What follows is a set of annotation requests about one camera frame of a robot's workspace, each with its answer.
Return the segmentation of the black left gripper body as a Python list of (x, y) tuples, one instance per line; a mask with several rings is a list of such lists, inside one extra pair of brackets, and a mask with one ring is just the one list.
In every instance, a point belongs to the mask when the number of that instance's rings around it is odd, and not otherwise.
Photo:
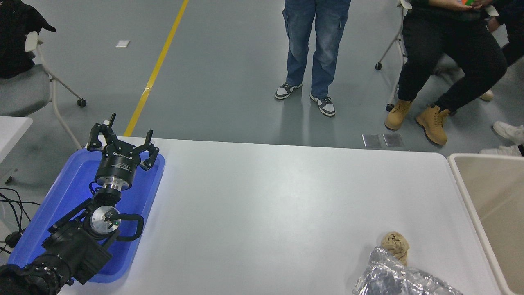
[(108, 179), (119, 179), (121, 187), (132, 187), (138, 164), (141, 162), (136, 146), (126, 142), (109, 143), (102, 151), (102, 159), (94, 181), (103, 185)]

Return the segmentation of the seated person's right hand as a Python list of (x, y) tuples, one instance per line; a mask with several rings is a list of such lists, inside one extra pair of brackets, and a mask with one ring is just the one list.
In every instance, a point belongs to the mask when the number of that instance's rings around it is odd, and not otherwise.
[(444, 8), (449, 11), (467, 11), (472, 8), (472, 6), (463, 5), (462, 2), (458, 0), (429, 0), (427, 3), (430, 6)]

